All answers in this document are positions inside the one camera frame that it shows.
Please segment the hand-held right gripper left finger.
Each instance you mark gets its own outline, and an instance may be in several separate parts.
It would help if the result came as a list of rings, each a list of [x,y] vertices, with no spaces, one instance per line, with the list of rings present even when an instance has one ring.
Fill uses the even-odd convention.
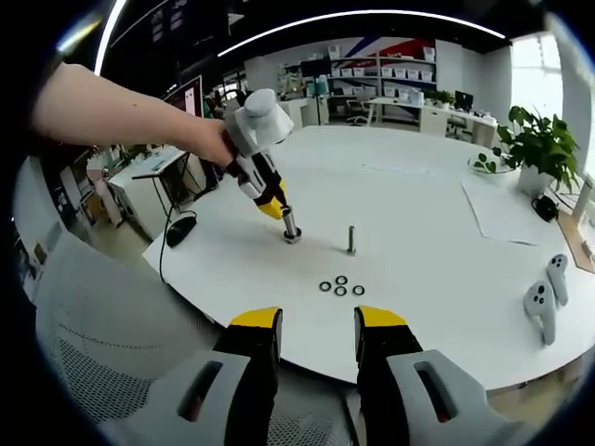
[[[210,350],[154,381],[146,403],[99,429],[110,445],[264,445],[278,390],[283,312],[234,318]]]

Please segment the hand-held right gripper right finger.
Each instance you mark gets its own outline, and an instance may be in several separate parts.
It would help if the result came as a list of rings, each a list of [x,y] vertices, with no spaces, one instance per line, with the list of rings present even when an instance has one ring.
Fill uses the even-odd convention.
[[[406,320],[354,310],[357,389],[369,445],[516,445],[519,425],[494,411],[483,386]]]

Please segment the person's left hand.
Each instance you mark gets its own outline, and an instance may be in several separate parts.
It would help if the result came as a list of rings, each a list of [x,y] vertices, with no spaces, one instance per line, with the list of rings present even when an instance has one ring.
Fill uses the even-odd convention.
[[[194,118],[184,149],[201,159],[227,169],[235,160],[234,148],[225,123],[216,119]]]

